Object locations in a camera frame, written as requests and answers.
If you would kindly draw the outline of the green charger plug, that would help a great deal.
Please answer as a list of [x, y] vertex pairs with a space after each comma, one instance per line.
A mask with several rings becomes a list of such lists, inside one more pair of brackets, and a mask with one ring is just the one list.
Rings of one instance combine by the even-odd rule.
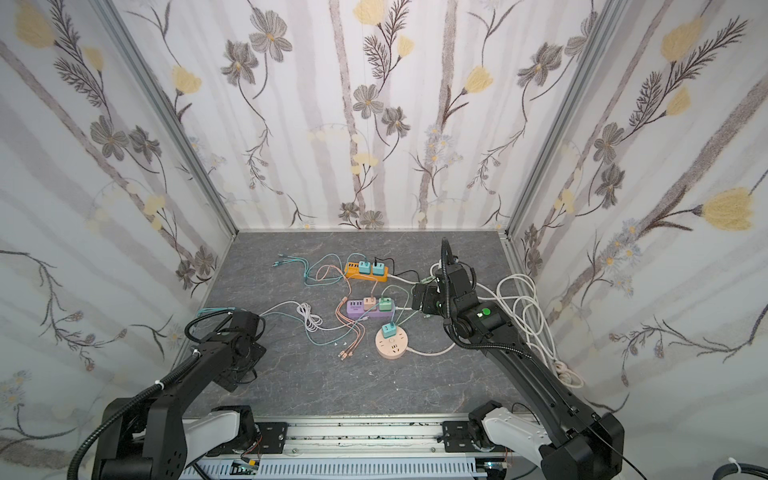
[[393, 300], [389, 297], [381, 297], [378, 302], [378, 310], [381, 312], [390, 312], [393, 310]]

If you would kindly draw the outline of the teal charger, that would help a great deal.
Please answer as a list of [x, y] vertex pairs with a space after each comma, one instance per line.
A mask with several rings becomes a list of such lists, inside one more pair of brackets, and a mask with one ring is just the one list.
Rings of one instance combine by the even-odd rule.
[[389, 339], [397, 334], [398, 326], [390, 321], [381, 327], [381, 334], [384, 339]]

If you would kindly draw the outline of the pink round power strip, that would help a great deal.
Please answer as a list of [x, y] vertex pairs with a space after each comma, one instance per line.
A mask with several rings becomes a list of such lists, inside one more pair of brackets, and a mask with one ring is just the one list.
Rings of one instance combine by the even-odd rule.
[[379, 330], [375, 337], [375, 346], [381, 357], [387, 360], [396, 360], [402, 357], [408, 348], [408, 335], [400, 327], [390, 337], [384, 337]]

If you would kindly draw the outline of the pink charger plug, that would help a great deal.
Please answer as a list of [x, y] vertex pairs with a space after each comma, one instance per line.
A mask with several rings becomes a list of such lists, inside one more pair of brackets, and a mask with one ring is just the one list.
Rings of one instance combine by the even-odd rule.
[[363, 308], [366, 312], [375, 311], [378, 303], [379, 300], [376, 297], [366, 297], [363, 299]]

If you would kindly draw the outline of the purple power strip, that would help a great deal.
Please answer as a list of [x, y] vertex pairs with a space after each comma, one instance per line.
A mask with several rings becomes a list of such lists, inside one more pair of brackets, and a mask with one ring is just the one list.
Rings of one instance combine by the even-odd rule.
[[391, 319], [395, 311], [395, 305], [390, 298], [383, 298], [382, 302], [370, 305], [365, 304], [363, 300], [348, 300], [346, 302], [346, 316], [353, 320], [358, 320], [361, 317]]

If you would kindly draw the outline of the orange power strip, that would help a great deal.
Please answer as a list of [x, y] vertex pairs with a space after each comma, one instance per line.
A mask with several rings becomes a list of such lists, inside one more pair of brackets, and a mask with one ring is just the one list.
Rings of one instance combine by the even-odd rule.
[[348, 279], [386, 282], [389, 269], [384, 263], [358, 261], [348, 262], [344, 268], [344, 275]]

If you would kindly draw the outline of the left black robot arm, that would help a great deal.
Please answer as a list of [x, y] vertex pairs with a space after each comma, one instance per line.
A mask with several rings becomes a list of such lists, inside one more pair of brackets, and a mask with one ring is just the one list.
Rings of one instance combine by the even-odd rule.
[[264, 319], [247, 310], [203, 310], [184, 328], [191, 354], [140, 393], [110, 403], [75, 451], [67, 478], [79, 477], [90, 450], [94, 479], [177, 479], [209, 453], [255, 446], [262, 435], [248, 406], [218, 407], [192, 421], [184, 415], [211, 383], [233, 392], [256, 380], [265, 328]]

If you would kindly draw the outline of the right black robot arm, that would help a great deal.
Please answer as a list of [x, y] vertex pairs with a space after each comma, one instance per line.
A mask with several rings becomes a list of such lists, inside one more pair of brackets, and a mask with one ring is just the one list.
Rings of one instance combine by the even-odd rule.
[[612, 479], [628, 460], [625, 430], [612, 414], [599, 415], [566, 388], [533, 353], [511, 315], [479, 299], [472, 267], [441, 242], [440, 271], [413, 308], [443, 318], [454, 345], [491, 359], [522, 394], [532, 421], [497, 401], [468, 415], [467, 433], [481, 451], [506, 448], [540, 468], [547, 479]]

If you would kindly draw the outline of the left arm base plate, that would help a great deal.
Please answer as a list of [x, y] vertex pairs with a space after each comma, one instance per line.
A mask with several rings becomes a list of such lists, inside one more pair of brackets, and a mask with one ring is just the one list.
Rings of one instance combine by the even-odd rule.
[[287, 438], [287, 422], [256, 422], [246, 428], [245, 457], [282, 454]]

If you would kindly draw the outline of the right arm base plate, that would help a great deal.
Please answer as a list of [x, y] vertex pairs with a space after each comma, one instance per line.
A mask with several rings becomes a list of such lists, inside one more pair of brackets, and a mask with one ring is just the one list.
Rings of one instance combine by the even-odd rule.
[[446, 453], [498, 452], [481, 425], [473, 420], [444, 421], [440, 440]]

